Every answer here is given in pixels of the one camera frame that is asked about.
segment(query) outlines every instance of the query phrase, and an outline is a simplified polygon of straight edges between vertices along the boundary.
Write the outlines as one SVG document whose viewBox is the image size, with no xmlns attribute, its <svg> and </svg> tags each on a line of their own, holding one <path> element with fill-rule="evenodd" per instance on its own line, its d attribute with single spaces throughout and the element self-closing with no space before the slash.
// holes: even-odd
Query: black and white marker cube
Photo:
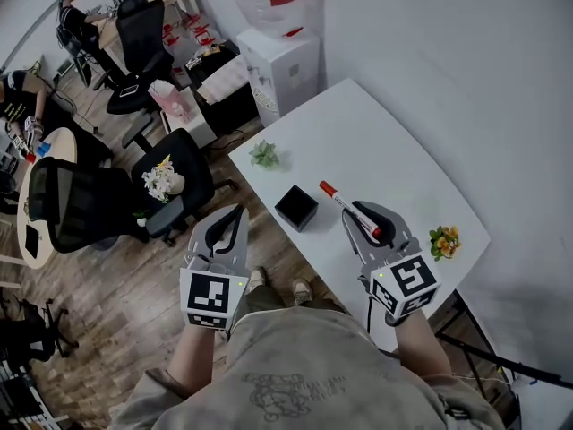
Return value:
<svg viewBox="0 0 573 430">
<path fill-rule="evenodd" d="M 411 314 L 432 302 L 440 276 L 426 252 L 413 254 L 371 274 L 370 294 L 394 317 Z"/>
<path fill-rule="evenodd" d="M 179 291 L 185 322 L 230 330 L 248 282 L 248 277 L 181 269 Z"/>
</svg>

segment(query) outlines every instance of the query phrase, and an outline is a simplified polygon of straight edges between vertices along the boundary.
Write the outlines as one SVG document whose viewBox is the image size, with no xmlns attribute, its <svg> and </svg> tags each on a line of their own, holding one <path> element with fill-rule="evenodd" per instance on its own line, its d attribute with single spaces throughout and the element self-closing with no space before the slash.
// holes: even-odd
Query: smartphone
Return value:
<svg viewBox="0 0 573 430">
<path fill-rule="evenodd" d="M 135 91 L 139 89 L 140 85 L 136 84 L 134 86 L 130 86 L 129 88 L 125 88 L 119 93 L 119 97 L 129 96 L 130 94 L 134 94 Z"/>
<path fill-rule="evenodd" d="M 26 250 L 34 257 L 38 257 L 38 243 L 39 233 L 38 230 L 30 225 L 26 225 Z"/>
</svg>

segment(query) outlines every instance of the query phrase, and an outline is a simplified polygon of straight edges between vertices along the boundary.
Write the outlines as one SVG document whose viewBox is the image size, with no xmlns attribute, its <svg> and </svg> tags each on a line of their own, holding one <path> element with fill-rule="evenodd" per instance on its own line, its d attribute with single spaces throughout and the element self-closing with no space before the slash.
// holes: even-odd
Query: chair armrest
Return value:
<svg viewBox="0 0 573 430">
<path fill-rule="evenodd" d="M 99 88 L 101 88 L 101 85 L 104 83 L 104 81 L 107 80 L 107 77 L 109 76 L 110 73 L 111 73 L 111 70 L 104 72 L 99 77 L 99 79 L 96 81 L 96 84 L 93 85 L 93 90 L 99 90 Z"/>
<path fill-rule="evenodd" d="M 153 116 L 149 113 L 138 116 L 129 131 L 122 137 L 122 147 L 127 148 L 132 142 L 138 141 L 140 137 L 142 138 L 143 131 L 152 124 Z"/>
<path fill-rule="evenodd" d="M 147 65 L 145 65 L 143 68 L 142 73 L 153 72 L 167 58 L 167 56 L 170 55 L 164 49 L 155 53 Z"/>
<path fill-rule="evenodd" d="M 177 196 L 148 219 L 145 228 L 151 237 L 159 237 L 168 232 L 171 229 L 171 225 L 180 219 L 183 214 L 183 198 Z"/>
</svg>

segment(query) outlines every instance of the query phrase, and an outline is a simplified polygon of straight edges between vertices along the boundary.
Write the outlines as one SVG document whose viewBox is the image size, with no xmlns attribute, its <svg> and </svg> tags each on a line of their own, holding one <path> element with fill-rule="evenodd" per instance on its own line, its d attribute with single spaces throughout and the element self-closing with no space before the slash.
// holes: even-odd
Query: pink bag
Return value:
<svg viewBox="0 0 573 430">
<path fill-rule="evenodd" d="M 174 116 L 184 123 L 191 121 L 191 106 L 173 84 L 155 80 L 148 92 L 166 114 Z"/>
</svg>

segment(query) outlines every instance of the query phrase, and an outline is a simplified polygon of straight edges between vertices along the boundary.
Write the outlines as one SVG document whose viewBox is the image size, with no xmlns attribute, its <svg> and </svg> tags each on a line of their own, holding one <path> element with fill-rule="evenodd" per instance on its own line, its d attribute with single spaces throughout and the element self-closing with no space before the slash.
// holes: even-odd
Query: shoe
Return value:
<svg viewBox="0 0 573 430">
<path fill-rule="evenodd" d="M 261 285 L 267 285 L 267 272 L 261 266 L 257 266 L 251 272 L 251 279 L 247 284 L 246 293 L 251 293 L 254 289 Z"/>
<path fill-rule="evenodd" d="M 310 284 L 304 279 L 293 280 L 293 296 L 296 305 L 312 301 L 314 298 Z"/>
</svg>

